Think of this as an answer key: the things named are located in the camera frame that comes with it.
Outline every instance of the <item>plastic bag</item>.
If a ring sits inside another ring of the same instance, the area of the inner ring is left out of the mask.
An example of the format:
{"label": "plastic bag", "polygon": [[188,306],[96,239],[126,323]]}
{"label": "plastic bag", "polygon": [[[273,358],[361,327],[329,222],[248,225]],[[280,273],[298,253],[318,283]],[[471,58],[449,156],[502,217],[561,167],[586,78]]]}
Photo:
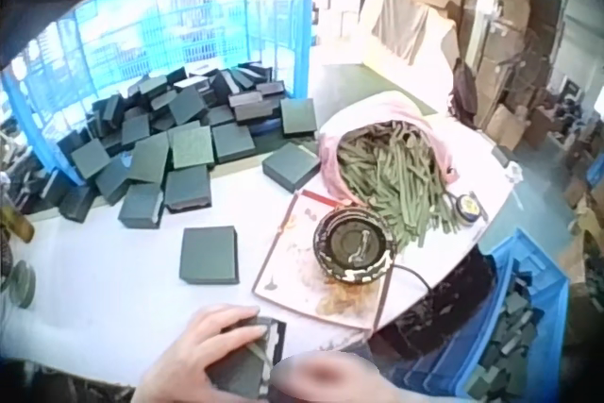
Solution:
{"label": "plastic bag", "polygon": [[419,108],[401,92],[383,92],[339,111],[323,125],[319,132],[321,174],[327,190],[333,197],[345,203],[365,205],[350,192],[342,180],[338,164],[338,146],[344,134],[350,131],[390,121],[407,122],[420,128],[434,150],[434,157],[445,182],[448,184],[457,180],[459,175],[451,165],[451,154],[445,142],[432,129]]}

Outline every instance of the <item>person's hand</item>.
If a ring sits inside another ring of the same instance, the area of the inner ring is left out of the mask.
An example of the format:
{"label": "person's hand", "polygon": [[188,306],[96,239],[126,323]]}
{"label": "person's hand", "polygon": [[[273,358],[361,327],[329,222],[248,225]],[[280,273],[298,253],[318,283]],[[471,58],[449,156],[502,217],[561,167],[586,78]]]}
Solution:
{"label": "person's hand", "polygon": [[215,389],[206,368],[228,353],[259,339],[266,326],[239,327],[221,333],[240,320],[256,316],[255,307],[215,306],[200,311],[182,335],[147,371],[134,403],[244,403],[250,400]]}
{"label": "person's hand", "polygon": [[317,351],[280,362],[271,376],[282,393],[309,402],[400,403],[400,391],[370,361]]}

